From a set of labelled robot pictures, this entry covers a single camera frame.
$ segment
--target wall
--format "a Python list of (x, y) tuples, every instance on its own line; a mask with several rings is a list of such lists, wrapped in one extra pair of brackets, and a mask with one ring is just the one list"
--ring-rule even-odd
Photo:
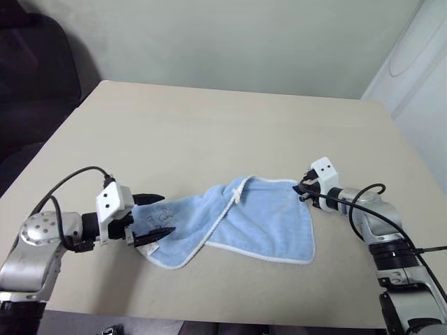
[(103, 78), (358, 98), (418, 0), (21, 3), (66, 30), (87, 90)]
[(423, 2), (362, 98), (384, 104), (447, 194), (446, 9)]

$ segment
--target blue towel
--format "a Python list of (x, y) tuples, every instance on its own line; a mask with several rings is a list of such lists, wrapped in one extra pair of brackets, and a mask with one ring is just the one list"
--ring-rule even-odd
[(139, 248), (151, 262), (183, 267), (206, 244), (244, 255), (309, 264), (315, 254), (312, 221), (298, 201), (293, 180), (246, 177), (204, 195), (133, 208), (133, 232), (176, 227), (163, 239)]

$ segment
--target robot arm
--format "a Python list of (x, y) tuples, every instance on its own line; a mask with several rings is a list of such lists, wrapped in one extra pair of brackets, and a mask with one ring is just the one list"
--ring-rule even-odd
[[(151, 204), (160, 195), (132, 195), (111, 176), (96, 197), (96, 213), (61, 213), (51, 190), (22, 224), (13, 247), (0, 269), (0, 334), (36, 334), (50, 299), (66, 251), (86, 252), (94, 244), (125, 239), (128, 245), (152, 243), (174, 228), (149, 231), (135, 236), (130, 224), (135, 204)], [(56, 211), (40, 212), (46, 201)]]
[(294, 189), (301, 201), (310, 199), (316, 208), (349, 216), (374, 258), (379, 285), (386, 289), (379, 301), (389, 334), (447, 334), (445, 292), (403, 231), (394, 206), (367, 189), (342, 188), (326, 157), (312, 163)]

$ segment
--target table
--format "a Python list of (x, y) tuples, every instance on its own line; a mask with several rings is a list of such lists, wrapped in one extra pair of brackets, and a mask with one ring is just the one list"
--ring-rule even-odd
[[(70, 172), (98, 165), (134, 193), (168, 200), (235, 177), (299, 179), (328, 156), (344, 186), (383, 182), (418, 246), (445, 244), (446, 199), (377, 103), (102, 82), (0, 199), (0, 258), (40, 198)], [(102, 177), (85, 173), (57, 197), (95, 210)], [(67, 253), (48, 308), (147, 318), (383, 327), (374, 263), (340, 214), (311, 208), (316, 256), (283, 265), (204, 247), (161, 269), (123, 241)], [(426, 256), (447, 286), (446, 253)]]

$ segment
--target floor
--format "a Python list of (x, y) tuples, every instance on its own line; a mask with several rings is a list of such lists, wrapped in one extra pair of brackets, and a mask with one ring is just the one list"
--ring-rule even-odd
[[(219, 324), (219, 332), (213, 332), (216, 324), (210, 322), (183, 322), (90, 315), (46, 310), (38, 335), (96, 335), (111, 325), (124, 326), (125, 335), (247, 335), (255, 333), (252, 325)], [(378, 335), (386, 334), (375, 329), (335, 329), (319, 327), (271, 326), (270, 335)]]

